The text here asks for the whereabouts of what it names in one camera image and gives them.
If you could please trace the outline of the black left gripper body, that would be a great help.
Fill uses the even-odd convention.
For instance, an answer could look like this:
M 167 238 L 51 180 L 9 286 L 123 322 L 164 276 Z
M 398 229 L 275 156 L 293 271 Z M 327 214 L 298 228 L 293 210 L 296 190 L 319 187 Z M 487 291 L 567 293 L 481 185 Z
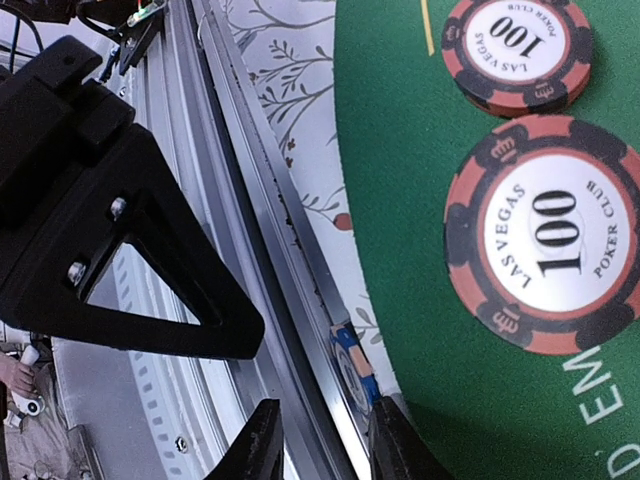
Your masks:
M 1 318 L 51 337 L 208 359 L 253 358 L 261 314 L 205 235 L 134 109 L 91 79 L 72 36 L 1 75 Z M 91 305 L 122 244 L 195 315 L 159 320 Z

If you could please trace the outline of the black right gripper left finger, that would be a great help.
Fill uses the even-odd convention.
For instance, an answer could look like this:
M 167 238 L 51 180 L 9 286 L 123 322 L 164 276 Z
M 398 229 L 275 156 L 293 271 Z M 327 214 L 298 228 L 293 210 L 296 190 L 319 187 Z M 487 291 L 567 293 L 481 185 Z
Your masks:
M 283 463 L 280 401 L 264 399 L 205 480 L 282 480 Z

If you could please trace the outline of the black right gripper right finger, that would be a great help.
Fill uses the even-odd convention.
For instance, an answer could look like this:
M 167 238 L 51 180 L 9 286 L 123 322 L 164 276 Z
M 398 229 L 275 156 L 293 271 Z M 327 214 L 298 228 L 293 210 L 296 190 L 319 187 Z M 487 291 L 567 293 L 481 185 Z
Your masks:
M 368 438 L 373 480 L 450 478 L 391 397 L 374 403 Z

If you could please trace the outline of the blue peach 10 chip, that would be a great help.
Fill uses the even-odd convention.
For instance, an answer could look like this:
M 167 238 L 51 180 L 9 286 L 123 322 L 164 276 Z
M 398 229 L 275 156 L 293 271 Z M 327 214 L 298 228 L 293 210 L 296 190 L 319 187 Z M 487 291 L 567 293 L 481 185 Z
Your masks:
M 334 358 L 357 411 L 368 417 L 380 391 L 360 341 L 350 323 L 333 325 L 330 341 Z

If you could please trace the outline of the red black 100 chip stack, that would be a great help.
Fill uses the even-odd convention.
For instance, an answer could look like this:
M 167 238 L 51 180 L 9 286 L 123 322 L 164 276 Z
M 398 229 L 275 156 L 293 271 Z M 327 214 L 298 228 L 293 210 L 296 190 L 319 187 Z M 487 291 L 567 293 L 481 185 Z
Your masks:
M 573 1 L 461 1 L 446 19 L 441 51 L 470 101 L 515 118 L 575 102 L 590 80 L 594 40 Z

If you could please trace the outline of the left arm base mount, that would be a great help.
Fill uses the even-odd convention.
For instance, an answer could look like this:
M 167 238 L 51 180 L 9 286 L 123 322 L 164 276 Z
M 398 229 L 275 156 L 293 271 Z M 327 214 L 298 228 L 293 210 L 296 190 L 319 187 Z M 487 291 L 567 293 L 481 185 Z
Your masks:
M 68 24 L 79 20 L 93 32 L 109 39 L 114 48 L 100 81 L 110 79 L 115 66 L 125 75 L 138 65 L 151 41 L 163 25 L 165 1 L 3 1 L 1 10 L 25 23 L 34 34 L 36 45 L 43 43 L 35 24 Z

